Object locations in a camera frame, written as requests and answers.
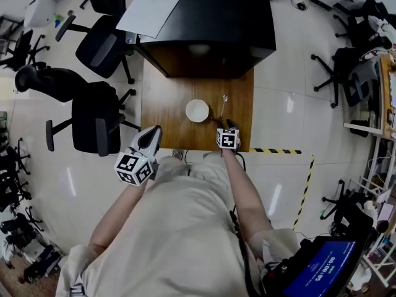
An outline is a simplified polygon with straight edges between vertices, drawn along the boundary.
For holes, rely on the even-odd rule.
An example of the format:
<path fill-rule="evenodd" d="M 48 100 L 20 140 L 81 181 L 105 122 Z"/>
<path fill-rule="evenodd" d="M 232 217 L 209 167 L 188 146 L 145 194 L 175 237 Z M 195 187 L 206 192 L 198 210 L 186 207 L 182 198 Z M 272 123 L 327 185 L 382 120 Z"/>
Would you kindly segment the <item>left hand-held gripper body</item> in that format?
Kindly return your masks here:
<path fill-rule="evenodd" d="M 119 153 L 114 165 L 120 181 L 141 186 L 148 179 L 155 179 L 158 169 L 156 154 L 161 137 L 161 126 L 156 125 L 144 129 L 132 139 L 127 150 Z"/>

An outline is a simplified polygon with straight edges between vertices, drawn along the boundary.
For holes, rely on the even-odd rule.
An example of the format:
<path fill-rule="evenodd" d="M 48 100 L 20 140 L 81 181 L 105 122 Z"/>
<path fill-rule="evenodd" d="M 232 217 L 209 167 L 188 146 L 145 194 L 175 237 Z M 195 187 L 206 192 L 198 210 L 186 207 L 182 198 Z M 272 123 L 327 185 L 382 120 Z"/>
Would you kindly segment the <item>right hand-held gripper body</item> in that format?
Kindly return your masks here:
<path fill-rule="evenodd" d="M 216 143 L 221 149 L 228 149 L 237 152 L 240 145 L 239 129 L 218 128 Z"/>

